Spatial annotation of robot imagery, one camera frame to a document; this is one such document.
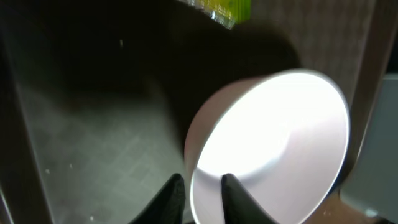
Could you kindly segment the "white pink bowl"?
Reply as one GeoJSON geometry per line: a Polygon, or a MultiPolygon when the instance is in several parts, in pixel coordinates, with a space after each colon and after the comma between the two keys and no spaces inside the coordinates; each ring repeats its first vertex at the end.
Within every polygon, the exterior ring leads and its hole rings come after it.
{"type": "Polygon", "coordinates": [[[230,173],[274,222],[303,223],[332,190],[349,135],[346,98],[320,72],[286,70],[224,86],[185,139],[194,221],[224,223],[221,178],[230,173]]]}

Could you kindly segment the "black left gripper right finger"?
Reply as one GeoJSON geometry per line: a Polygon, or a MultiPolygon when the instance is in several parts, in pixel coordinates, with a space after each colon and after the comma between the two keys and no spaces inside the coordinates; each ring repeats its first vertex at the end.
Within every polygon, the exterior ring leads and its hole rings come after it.
{"type": "Polygon", "coordinates": [[[221,198],[226,224],[275,224],[233,174],[222,176],[221,198]]]}

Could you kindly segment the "brown serving tray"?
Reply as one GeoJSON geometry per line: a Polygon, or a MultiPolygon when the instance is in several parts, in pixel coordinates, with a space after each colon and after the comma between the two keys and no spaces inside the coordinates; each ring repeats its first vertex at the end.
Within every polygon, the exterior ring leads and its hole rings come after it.
{"type": "Polygon", "coordinates": [[[227,29],[181,1],[1,2],[1,214],[6,223],[129,223],[171,175],[205,101],[233,82],[306,69],[349,107],[358,157],[396,1],[251,1],[227,29]]]}

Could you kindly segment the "green snack wrapper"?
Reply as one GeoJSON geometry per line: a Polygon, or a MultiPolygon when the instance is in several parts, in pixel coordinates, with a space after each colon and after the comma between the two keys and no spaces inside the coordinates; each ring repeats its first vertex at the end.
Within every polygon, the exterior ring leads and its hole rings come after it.
{"type": "Polygon", "coordinates": [[[251,0],[180,0],[227,29],[251,17],[251,0]]]}

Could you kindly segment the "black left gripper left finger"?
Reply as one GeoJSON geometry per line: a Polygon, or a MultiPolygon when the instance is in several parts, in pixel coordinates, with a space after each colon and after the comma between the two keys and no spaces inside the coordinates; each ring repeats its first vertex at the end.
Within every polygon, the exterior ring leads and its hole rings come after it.
{"type": "Polygon", "coordinates": [[[184,179],[175,173],[129,224],[182,224],[185,199],[184,179]]]}

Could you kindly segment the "grey dishwasher rack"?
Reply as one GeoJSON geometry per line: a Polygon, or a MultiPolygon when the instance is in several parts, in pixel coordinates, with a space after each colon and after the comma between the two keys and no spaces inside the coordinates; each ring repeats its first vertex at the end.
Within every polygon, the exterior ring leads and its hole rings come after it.
{"type": "Polygon", "coordinates": [[[397,223],[397,74],[384,76],[354,169],[340,199],[369,216],[397,223]]]}

